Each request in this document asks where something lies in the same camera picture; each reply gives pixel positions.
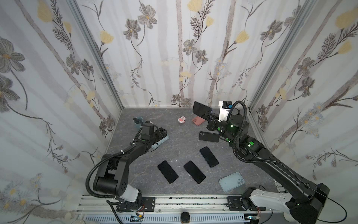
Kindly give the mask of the blue smartphone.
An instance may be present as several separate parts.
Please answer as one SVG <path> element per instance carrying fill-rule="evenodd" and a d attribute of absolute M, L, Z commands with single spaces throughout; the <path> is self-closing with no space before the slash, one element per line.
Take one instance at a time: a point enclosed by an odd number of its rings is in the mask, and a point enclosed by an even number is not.
<path fill-rule="evenodd" d="M 212 108 L 204 105 L 200 102 L 195 101 L 193 104 L 193 114 L 203 118 L 207 119 L 207 115 L 212 112 Z"/>

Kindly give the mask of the light blue phone case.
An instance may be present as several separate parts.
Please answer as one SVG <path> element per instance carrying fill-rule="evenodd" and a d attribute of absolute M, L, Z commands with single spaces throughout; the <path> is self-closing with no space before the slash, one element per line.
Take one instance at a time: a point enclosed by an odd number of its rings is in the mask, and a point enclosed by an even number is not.
<path fill-rule="evenodd" d="M 155 144 L 152 145 L 152 149 L 157 149 L 161 144 L 163 144 L 164 142 L 166 142 L 169 139 L 169 136 L 167 135 L 166 137 L 164 137 L 163 139 L 161 139 L 160 141 L 156 142 Z"/>

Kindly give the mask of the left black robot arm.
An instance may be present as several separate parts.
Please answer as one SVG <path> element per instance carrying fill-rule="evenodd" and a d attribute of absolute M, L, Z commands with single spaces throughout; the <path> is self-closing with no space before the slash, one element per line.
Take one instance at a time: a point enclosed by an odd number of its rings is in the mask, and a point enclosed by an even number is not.
<path fill-rule="evenodd" d="M 106 199 L 112 211 L 142 211 L 144 202 L 139 189 L 129 184 L 130 165 L 140 156 L 156 150 L 168 139 L 167 131 L 147 121 L 141 124 L 129 147 L 114 154 L 105 154 L 87 175 L 87 192 Z"/>

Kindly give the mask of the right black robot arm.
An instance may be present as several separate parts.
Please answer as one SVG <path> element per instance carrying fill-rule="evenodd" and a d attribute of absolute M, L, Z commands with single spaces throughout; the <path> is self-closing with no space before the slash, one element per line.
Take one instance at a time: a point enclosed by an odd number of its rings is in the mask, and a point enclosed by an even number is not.
<path fill-rule="evenodd" d="M 287 193 L 274 193 L 249 187 L 241 195 L 239 205 L 245 211 L 259 207 L 281 211 L 299 224 L 319 221 L 330 189 L 323 183 L 315 184 L 299 175 L 247 134 L 249 123 L 246 121 L 247 107 L 244 102 L 225 103 L 229 112 L 224 119 L 206 105 L 201 105 L 199 110 L 193 109 L 193 112 L 208 122 L 209 131 L 217 131 L 228 142 L 238 160 L 259 167 L 287 190 Z"/>

